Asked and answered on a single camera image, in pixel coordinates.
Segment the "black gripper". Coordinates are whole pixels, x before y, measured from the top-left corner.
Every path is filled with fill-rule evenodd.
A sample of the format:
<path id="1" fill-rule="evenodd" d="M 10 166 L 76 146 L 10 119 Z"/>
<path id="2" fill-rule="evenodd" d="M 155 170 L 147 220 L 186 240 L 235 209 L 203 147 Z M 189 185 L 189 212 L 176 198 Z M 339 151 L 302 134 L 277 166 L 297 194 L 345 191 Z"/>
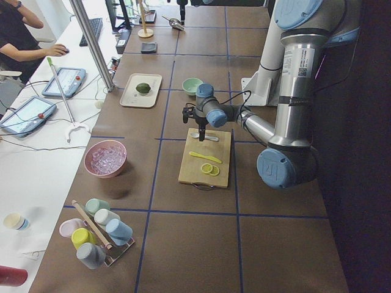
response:
<path id="1" fill-rule="evenodd" d="M 185 18 L 186 18 L 186 5 L 188 4 L 188 0 L 176 0 L 177 4 L 180 8 L 180 21 L 181 25 L 185 24 Z"/>
<path id="2" fill-rule="evenodd" d="M 195 122 L 198 124 L 198 129 L 199 129 L 199 141 L 203 142 L 205 140 L 205 131 L 206 131 L 206 126 L 209 123 L 206 117 L 199 117 L 196 116 Z"/>

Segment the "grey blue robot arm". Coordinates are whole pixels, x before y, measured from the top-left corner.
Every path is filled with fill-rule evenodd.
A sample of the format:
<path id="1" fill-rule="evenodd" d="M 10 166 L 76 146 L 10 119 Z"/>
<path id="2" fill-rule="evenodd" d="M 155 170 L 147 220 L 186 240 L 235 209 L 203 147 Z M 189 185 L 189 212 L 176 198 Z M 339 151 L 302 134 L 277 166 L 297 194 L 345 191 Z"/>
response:
<path id="1" fill-rule="evenodd" d="M 198 86 L 191 116 L 200 140 L 207 125 L 234 121 L 265 144 L 257 171 L 269 187 L 314 180 L 318 158 L 309 122 L 322 52 L 357 39 L 361 6 L 360 1 L 276 1 L 259 68 L 242 80 L 244 104 L 224 105 L 212 85 Z"/>

